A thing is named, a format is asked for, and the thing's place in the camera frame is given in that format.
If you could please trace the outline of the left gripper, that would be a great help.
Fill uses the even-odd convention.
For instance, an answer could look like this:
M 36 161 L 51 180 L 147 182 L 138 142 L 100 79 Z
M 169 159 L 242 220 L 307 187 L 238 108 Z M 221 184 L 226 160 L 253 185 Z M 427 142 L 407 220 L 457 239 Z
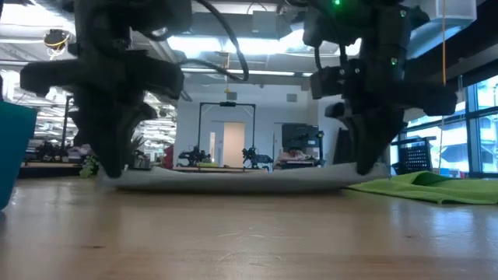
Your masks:
M 184 87 L 184 74 L 179 65 L 152 58 L 146 50 L 127 50 L 117 58 L 33 61 L 21 69 L 19 85 L 39 96 L 46 96 L 53 86 L 66 86 L 113 95 L 149 91 L 177 100 Z M 77 142 L 90 145 L 106 175 L 120 177 L 133 152 L 137 125 L 155 118 L 156 111 L 141 102 L 119 104 L 113 112 L 112 102 L 91 95 L 75 95 L 74 104 Z

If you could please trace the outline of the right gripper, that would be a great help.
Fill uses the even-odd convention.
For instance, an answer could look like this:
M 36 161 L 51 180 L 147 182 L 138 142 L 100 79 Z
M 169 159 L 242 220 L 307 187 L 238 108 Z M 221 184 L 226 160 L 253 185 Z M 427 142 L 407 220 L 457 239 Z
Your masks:
M 356 172 L 368 174 L 395 136 L 404 128 L 403 112 L 379 109 L 422 110 L 430 116 L 451 115 L 457 103 L 455 91 L 434 82 L 405 78 L 406 55 L 361 58 L 340 57 L 340 64 L 324 69 L 324 94 L 340 95 L 342 102 L 327 107 L 327 117 L 368 114 L 346 118 L 356 160 Z

